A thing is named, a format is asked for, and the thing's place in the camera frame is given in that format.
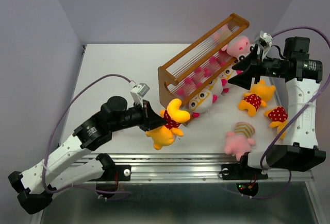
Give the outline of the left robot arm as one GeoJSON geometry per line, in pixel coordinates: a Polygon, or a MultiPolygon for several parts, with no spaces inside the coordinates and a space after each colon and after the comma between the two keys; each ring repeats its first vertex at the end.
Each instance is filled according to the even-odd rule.
{"type": "Polygon", "coordinates": [[[72,168],[71,165],[109,142],[116,131],[135,126],[150,131],[164,124],[166,120],[153,111],[147,100],[129,108],[125,98],[109,98],[100,111],[78,126],[46,159],[8,176],[19,204],[28,214],[35,214],[48,207],[55,194],[86,181],[129,181],[131,166],[116,165],[106,153],[81,166],[72,168]]]}

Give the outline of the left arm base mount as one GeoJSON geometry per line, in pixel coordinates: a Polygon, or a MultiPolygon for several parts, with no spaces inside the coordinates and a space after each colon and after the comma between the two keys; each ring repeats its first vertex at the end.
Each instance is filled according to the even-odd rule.
{"type": "Polygon", "coordinates": [[[130,165],[116,165],[114,168],[106,170],[100,178],[96,179],[95,189],[107,193],[97,192],[98,198],[105,201],[127,198],[130,193],[122,193],[123,190],[119,189],[119,183],[130,181],[130,175],[130,165]]]}

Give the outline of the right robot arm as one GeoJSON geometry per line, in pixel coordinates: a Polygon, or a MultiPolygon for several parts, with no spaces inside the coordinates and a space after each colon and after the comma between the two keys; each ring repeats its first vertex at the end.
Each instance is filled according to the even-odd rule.
{"type": "Polygon", "coordinates": [[[288,123],[282,144],[273,141],[264,152],[248,152],[245,161],[237,165],[240,176],[248,178],[257,169],[281,168],[307,171],[323,163],[325,151],[319,149],[316,138],[316,99],[320,94],[323,66],[309,59],[309,38],[290,37],[285,40],[284,59],[266,58],[273,38],[261,32],[254,50],[233,66],[241,74],[228,82],[246,90],[262,76],[283,78],[288,92],[288,123]]]}

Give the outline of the yellow bear plush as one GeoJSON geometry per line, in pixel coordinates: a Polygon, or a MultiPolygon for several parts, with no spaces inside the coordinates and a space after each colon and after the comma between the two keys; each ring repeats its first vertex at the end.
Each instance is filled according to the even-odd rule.
{"type": "Polygon", "coordinates": [[[260,107],[267,107],[276,91],[275,85],[267,85],[264,80],[253,84],[248,93],[243,94],[243,99],[238,104],[238,109],[247,111],[248,116],[254,117],[260,107]]]}
{"type": "Polygon", "coordinates": [[[166,123],[156,129],[146,131],[145,135],[153,140],[153,146],[156,150],[162,147],[172,145],[176,137],[184,136],[179,126],[190,120],[190,113],[181,110],[182,101],[175,98],[169,102],[165,110],[161,110],[160,116],[166,123]]]}
{"type": "Polygon", "coordinates": [[[264,112],[265,117],[270,120],[269,127],[276,128],[279,134],[288,122],[288,113],[283,106],[277,106],[264,112]]]}

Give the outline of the white glasses plush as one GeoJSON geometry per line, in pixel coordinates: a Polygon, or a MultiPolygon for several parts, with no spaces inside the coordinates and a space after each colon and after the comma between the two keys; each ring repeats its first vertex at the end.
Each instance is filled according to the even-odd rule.
{"type": "Polygon", "coordinates": [[[228,67],[224,67],[227,64],[227,61],[220,62],[214,56],[212,56],[208,61],[209,61],[210,71],[212,73],[216,72],[220,68],[224,68],[222,73],[219,75],[219,77],[222,80],[228,81],[229,79],[233,78],[234,76],[236,76],[242,72],[242,71],[236,71],[236,70],[232,69],[232,67],[236,63],[239,62],[239,60],[237,58],[235,58],[235,60],[232,62],[232,64],[230,64],[228,67]]]}
{"type": "MultiPolygon", "coordinates": [[[[198,67],[194,70],[192,79],[197,87],[201,86],[209,77],[212,76],[212,72],[208,68],[198,67]]],[[[205,89],[208,89],[213,94],[213,101],[216,102],[218,97],[223,92],[223,87],[226,84],[226,80],[222,80],[220,77],[216,77],[208,85],[205,86],[205,89]]]]}
{"type": "MultiPolygon", "coordinates": [[[[193,93],[201,83],[195,84],[192,78],[184,79],[184,84],[176,91],[180,97],[186,98],[193,93]]],[[[201,113],[208,111],[212,104],[218,99],[217,95],[211,90],[203,88],[188,103],[188,108],[192,112],[194,118],[198,118],[201,113]]]]}

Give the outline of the pink plush with wheels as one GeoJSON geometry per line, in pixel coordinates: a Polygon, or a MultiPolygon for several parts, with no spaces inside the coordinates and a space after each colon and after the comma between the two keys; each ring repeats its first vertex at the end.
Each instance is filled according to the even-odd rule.
{"type": "MultiPolygon", "coordinates": [[[[233,32],[229,29],[229,27],[224,25],[212,35],[212,39],[218,45],[232,33],[233,32]]],[[[228,57],[234,57],[241,60],[253,49],[254,44],[250,43],[248,37],[236,36],[230,42],[222,46],[221,49],[219,49],[219,52],[216,54],[216,60],[219,63],[226,61],[228,57]]]]}

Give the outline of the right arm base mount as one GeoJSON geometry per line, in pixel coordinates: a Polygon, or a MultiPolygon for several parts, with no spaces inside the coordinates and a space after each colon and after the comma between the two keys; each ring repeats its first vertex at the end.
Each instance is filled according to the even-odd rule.
{"type": "Polygon", "coordinates": [[[255,197],[259,191],[259,180],[268,179],[268,174],[261,169],[242,167],[239,163],[221,164],[219,177],[223,180],[236,181],[239,193],[248,197],[255,197]]]}

